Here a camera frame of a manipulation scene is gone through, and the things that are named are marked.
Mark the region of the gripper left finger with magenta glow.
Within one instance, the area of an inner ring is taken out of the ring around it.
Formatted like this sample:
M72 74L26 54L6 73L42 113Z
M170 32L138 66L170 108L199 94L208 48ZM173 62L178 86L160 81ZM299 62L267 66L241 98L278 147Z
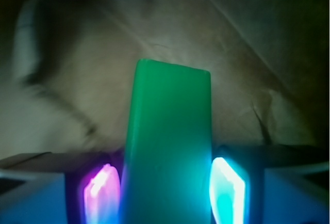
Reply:
M118 163L106 152L1 160L1 223L118 223Z

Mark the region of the gripper right finger with cyan glow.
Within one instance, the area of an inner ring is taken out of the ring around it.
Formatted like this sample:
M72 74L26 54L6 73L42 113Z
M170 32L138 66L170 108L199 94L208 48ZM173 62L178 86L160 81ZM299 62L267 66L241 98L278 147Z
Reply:
M329 152L309 145L221 145L212 223L329 223Z

